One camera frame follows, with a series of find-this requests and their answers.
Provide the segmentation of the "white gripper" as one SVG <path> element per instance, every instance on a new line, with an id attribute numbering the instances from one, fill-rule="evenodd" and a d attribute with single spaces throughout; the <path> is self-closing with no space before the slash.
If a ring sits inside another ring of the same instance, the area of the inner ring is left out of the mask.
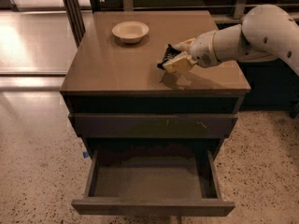
<path id="1" fill-rule="evenodd" d="M 217 59 L 214 51 L 213 38 L 216 31 L 210 31 L 194 38 L 182 41 L 173 46 L 181 51 L 178 55 L 170 55 L 162 64 L 167 73 L 186 72 L 196 64 L 203 68 L 218 66 L 221 62 Z"/>

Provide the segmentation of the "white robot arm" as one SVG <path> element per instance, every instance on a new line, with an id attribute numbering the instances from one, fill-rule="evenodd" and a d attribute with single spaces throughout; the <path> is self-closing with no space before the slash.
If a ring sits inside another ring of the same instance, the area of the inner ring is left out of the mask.
<path id="1" fill-rule="evenodd" d="M 210 68 L 232 60 L 257 63 L 275 59 L 299 75 L 299 26 L 282 8 L 259 5 L 238 25 L 169 45 L 157 67 L 176 73 L 196 65 Z"/>

